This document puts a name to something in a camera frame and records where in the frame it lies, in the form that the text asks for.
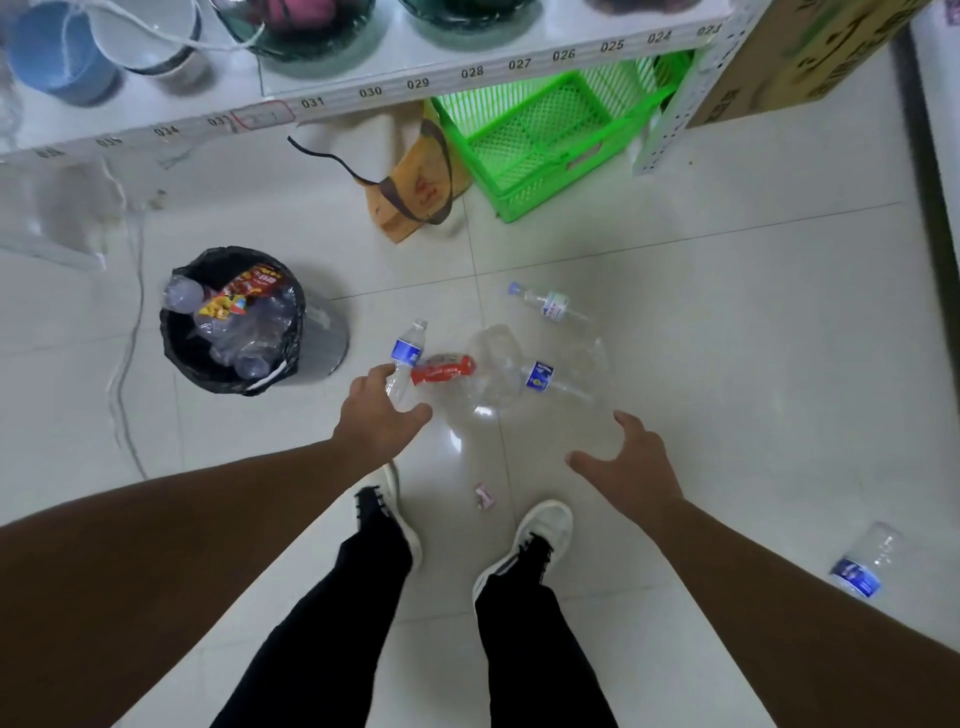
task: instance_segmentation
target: black pants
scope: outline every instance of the black pants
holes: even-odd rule
[[[267,638],[213,728],[359,728],[412,566],[399,526],[368,520],[337,563]],[[477,600],[493,728],[616,726],[596,675],[546,587],[492,576]]]

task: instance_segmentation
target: black trash bag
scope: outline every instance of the black trash bag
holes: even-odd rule
[[[236,246],[210,248],[192,263],[174,270],[172,275],[186,276],[219,291],[257,263],[270,265],[282,273],[285,281],[293,286],[296,296],[294,321],[283,334],[280,342],[280,356],[274,370],[264,379],[242,379],[232,367],[221,366],[211,359],[210,342],[202,336],[193,334],[196,326],[192,316],[174,313],[166,308],[160,311],[163,352],[186,378],[207,392],[255,397],[266,392],[271,385],[297,373],[306,298],[300,282],[283,263],[266,253],[250,248]]]

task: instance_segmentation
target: leg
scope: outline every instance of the leg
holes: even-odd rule
[[[596,674],[540,580],[569,544],[573,520],[556,501],[534,508],[514,549],[474,589],[480,639],[490,663],[493,728],[589,725],[615,728]]]
[[[357,494],[358,532],[257,651],[213,728],[302,725],[316,716],[344,728],[367,722],[376,663],[420,549],[389,493]]]

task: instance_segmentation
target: hand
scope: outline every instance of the hand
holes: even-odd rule
[[[683,500],[666,448],[656,432],[647,432],[633,415],[617,410],[623,427],[623,448],[613,460],[598,460],[575,450],[566,464],[600,491],[611,505],[645,531],[655,528],[665,505]]]
[[[386,390],[394,369],[393,364],[381,364],[356,378],[333,430],[333,442],[365,468],[364,474],[397,457],[433,417],[429,404],[418,404],[409,412],[394,409]]]

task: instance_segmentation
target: printed number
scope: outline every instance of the printed number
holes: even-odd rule
[[[53,159],[57,157],[66,157],[66,152],[62,152],[56,147],[44,147],[43,149],[34,149],[34,153],[41,159]]]

